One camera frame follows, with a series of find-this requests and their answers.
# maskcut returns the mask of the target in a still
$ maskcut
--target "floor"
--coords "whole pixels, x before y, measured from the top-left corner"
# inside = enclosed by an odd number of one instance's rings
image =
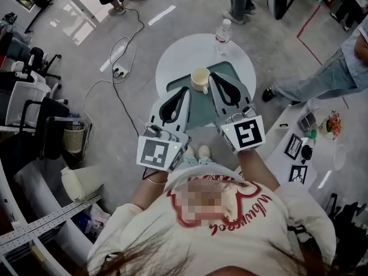
[[[73,112],[82,113],[83,99],[98,80],[111,80],[109,55],[123,50],[126,41],[113,44],[121,37],[131,37],[140,27],[137,15],[128,11],[122,17],[107,15],[109,5],[97,0],[83,0],[95,14],[87,19],[70,0],[55,0],[54,4],[33,25],[33,45],[50,55],[60,53],[63,58],[54,65],[53,72],[62,76],[60,97],[69,99]],[[250,57],[257,77],[254,102],[262,114],[268,130],[288,104],[284,100],[263,103],[262,91],[274,81],[303,79],[312,75],[334,54],[348,37],[342,27],[332,20],[325,6],[319,8],[299,39],[297,35],[317,8],[317,0],[296,0],[282,20],[272,18],[267,0],[254,0],[256,15],[243,26],[233,26],[232,40]],[[126,7],[137,9],[144,30],[134,39],[137,49],[129,78],[117,85],[117,90],[138,128],[143,133],[151,105],[157,100],[155,70],[163,52],[175,41],[193,33],[214,33],[221,24],[221,11],[229,8],[229,0],[146,0],[125,2]],[[148,25],[163,11],[171,9],[161,19]],[[128,68],[133,57],[131,45],[126,56],[118,61]],[[348,150],[348,159],[342,170],[333,172],[324,187],[318,189],[323,177],[318,177],[311,192],[325,205],[329,194],[340,195],[341,202],[367,197],[368,165],[365,140],[368,139],[364,116],[367,92],[325,102],[326,107],[337,109],[343,117],[342,142]],[[85,101],[85,109],[94,121],[94,132],[85,156],[85,165],[102,164],[103,205],[113,212],[127,202],[139,183],[143,169],[136,165],[137,137],[123,106],[109,83],[97,84]],[[214,128],[197,128],[188,132],[192,145],[209,144],[213,159],[229,168],[237,166],[234,157]]]

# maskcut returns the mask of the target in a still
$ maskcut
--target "bottle cap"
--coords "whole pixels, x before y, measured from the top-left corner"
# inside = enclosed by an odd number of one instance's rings
[[[231,21],[230,21],[230,20],[228,20],[227,18],[225,18],[225,19],[223,20],[223,24],[224,24],[224,25],[226,25],[226,26],[230,26],[230,25],[231,25]]]

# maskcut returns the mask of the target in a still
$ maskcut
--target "power strip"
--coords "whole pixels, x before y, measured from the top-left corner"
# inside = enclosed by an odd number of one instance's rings
[[[128,76],[128,71],[118,63],[113,66],[113,71],[115,78],[122,77],[122,79],[125,79]]]

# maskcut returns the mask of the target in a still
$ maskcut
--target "white mug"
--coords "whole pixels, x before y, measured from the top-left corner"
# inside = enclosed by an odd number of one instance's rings
[[[208,93],[208,78],[210,71],[205,67],[197,67],[190,75],[191,86],[204,94]]]

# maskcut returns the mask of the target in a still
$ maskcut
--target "hair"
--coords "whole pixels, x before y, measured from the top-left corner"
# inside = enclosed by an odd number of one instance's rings
[[[153,236],[137,243],[134,241],[128,248],[121,252],[112,252],[112,258],[106,260],[99,268],[91,271],[92,276],[135,276],[148,274],[152,276],[179,276],[183,275],[193,256],[187,250],[186,255],[177,263],[169,264],[169,258],[163,257],[160,262],[152,263],[152,257],[160,252],[166,240],[164,235],[168,228],[157,232]],[[327,264],[321,253],[310,246],[301,246],[304,260],[286,252],[273,243],[270,246],[277,252],[277,262],[283,267],[285,273],[292,276],[367,276],[368,266],[342,270],[338,264]]]

